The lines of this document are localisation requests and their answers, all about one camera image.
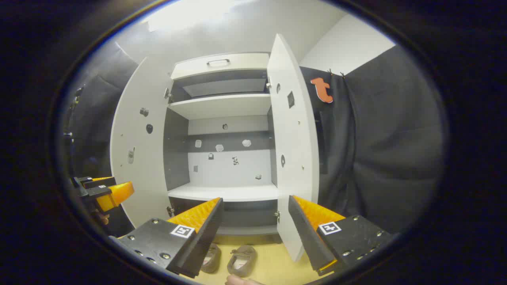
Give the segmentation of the white cabinet door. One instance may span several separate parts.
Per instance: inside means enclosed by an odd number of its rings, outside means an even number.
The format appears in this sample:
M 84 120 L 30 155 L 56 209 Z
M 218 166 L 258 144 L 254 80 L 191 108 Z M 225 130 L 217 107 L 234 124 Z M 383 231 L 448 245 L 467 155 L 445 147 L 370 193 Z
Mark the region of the white cabinet door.
M 319 153 L 306 81 L 282 34 L 274 38 L 267 74 L 276 153 L 277 231 L 291 260 L 298 262 L 304 249 L 288 211 L 289 198 L 295 195 L 312 202 L 318 200 Z
M 146 57 L 128 80 L 112 123 L 110 163 L 117 183 L 132 182 L 134 193 L 122 203 L 139 227 L 151 218 L 168 220 L 163 137 L 166 89 L 172 85 L 164 66 Z

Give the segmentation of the white cabinet drawer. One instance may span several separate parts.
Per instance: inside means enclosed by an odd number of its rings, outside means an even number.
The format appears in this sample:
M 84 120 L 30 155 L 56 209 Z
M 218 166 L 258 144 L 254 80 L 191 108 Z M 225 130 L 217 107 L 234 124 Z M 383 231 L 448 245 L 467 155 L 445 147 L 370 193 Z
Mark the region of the white cabinet drawer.
M 231 63 L 220 67 L 207 66 L 208 61 L 217 59 L 230 59 Z M 178 80 L 189 76 L 234 70 L 265 70 L 268 61 L 268 53 L 232 53 L 199 57 L 176 63 L 171 73 L 171 79 Z

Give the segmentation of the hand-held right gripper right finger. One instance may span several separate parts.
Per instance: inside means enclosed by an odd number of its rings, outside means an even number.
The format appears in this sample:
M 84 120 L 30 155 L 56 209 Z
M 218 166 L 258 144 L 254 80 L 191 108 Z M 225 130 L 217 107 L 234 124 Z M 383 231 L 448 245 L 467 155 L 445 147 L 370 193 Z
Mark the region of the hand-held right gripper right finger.
M 353 267 L 393 240 L 361 215 L 345 217 L 295 195 L 289 196 L 288 212 L 319 276 Z

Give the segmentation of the brown fuzzy shoe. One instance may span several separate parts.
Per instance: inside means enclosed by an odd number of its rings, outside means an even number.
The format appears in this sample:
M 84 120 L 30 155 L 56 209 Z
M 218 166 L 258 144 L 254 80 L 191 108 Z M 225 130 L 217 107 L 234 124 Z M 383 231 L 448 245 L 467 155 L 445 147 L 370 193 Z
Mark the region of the brown fuzzy shoe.
M 231 258 L 227 263 L 229 274 L 238 277 L 248 277 L 257 261 L 257 251 L 252 245 L 242 245 L 231 251 Z
M 220 261 L 221 249 L 217 244 L 212 243 L 204 257 L 200 270 L 207 274 L 213 274 L 218 270 Z

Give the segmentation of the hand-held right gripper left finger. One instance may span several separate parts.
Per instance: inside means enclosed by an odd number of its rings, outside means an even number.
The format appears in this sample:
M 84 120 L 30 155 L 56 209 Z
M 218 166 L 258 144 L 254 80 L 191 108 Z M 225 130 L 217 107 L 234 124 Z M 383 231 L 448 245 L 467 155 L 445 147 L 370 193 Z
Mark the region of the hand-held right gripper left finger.
M 122 237 L 109 236 L 129 261 L 160 276 L 195 278 L 223 218 L 221 197 L 163 220 L 151 218 Z

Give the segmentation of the white shoe cabinet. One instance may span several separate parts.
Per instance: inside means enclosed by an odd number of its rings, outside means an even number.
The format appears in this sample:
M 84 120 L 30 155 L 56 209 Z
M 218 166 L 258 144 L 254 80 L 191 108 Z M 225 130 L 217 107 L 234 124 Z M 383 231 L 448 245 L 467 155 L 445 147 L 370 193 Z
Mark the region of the white shoe cabinet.
M 274 201 L 276 207 L 269 215 L 275 219 L 278 234 L 267 68 L 178 80 L 167 74 L 172 80 L 164 95 L 168 104 L 163 137 L 167 207 L 176 208 L 174 199 L 221 197 L 224 202 L 243 204 Z

